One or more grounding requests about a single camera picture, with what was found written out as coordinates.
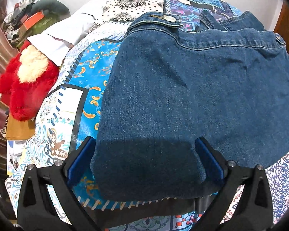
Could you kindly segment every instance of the white patch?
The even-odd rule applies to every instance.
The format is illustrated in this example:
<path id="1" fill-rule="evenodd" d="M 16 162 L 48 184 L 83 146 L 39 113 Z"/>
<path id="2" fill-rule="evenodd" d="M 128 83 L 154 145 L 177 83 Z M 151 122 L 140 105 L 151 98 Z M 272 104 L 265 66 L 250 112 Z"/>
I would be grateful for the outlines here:
<path id="1" fill-rule="evenodd" d="M 22 51 L 19 61 L 21 65 L 17 75 L 20 83 L 35 82 L 48 66 L 48 58 L 33 45 Z"/>

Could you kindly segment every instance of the white cloth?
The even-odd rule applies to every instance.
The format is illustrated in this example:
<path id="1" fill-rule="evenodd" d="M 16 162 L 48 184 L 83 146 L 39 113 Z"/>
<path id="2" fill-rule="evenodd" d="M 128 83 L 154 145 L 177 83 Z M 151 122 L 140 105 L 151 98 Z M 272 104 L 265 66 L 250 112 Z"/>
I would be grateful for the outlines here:
<path id="1" fill-rule="evenodd" d="M 60 67 L 67 52 L 72 47 L 71 44 L 75 46 L 88 34 L 96 18 L 102 15 L 105 4 L 106 0 L 91 0 L 69 18 L 57 22 L 41 34 L 27 39 Z"/>

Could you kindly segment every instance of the red plush toy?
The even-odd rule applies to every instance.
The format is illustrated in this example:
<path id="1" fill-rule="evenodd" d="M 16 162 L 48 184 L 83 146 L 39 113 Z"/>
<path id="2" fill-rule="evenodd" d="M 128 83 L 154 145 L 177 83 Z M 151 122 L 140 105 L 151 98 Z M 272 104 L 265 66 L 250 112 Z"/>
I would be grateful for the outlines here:
<path id="1" fill-rule="evenodd" d="M 13 118 L 35 117 L 58 75 L 59 67 L 26 40 L 0 76 L 0 93 L 10 95 Z"/>

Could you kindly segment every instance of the screw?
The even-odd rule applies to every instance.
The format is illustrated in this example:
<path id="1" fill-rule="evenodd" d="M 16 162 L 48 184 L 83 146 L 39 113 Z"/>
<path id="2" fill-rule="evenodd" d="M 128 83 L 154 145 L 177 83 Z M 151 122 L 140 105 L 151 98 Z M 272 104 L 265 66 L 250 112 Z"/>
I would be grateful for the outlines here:
<path id="1" fill-rule="evenodd" d="M 261 164 L 258 164 L 256 167 L 257 167 L 257 169 L 259 169 L 259 170 L 263 170 L 263 169 L 264 169 Z"/>
<path id="2" fill-rule="evenodd" d="M 237 163 L 233 160 L 228 161 L 227 164 L 231 167 L 235 167 L 237 165 Z"/>
<path id="3" fill-rule="evenodd" d="M 58 167 L 61 166 L 62 164 L 63 164 L 62 160 L 56 160 L 55 161 L 55 165 L 58 166 Z"/>
<path id="4" fill-rule="evenodd" d="M 27 169 L 29 169 L 29 170 L 31 170 L 33 168 L 34 168 L 34 164 L 29 164 L 28 167 L 27 167 Z"/>

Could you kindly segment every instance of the blue denim garment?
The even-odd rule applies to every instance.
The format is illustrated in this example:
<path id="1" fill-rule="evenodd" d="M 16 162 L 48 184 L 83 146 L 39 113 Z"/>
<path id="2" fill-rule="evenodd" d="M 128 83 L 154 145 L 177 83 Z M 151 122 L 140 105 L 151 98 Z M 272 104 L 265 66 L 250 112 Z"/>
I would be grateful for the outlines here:
<path id="1" fill-rule="evenodd" d="M 130 25 L 103 94 L 91 169 L 109 200 L 215 190 L 194 149 L 199 136 L 240 166 L 268 167 L 289 151 L 284 40 L 251 13 L 221 27 L 204 12 L 198 33 L 164 15 Z"/>

